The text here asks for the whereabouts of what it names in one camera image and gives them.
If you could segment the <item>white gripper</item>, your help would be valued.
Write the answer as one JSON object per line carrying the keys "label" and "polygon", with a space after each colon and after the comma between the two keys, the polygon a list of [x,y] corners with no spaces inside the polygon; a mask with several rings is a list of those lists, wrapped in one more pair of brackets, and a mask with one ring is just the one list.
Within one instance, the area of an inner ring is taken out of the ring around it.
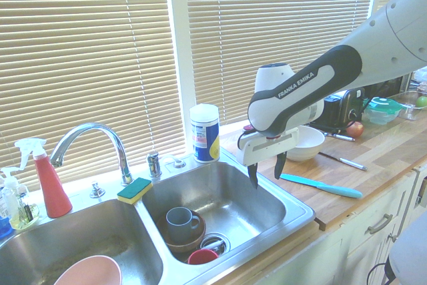
{"label": "white gripper", "polygon": [[286,163],[287,151],[296,147],[299,129],[285,131],[278,137],[266,137],[258,131],[245,131],[238,140],[236,160],[248,167],[248,175],[252,186],[258,188],[258,162],[276,156],[274,177],[280,179]]}

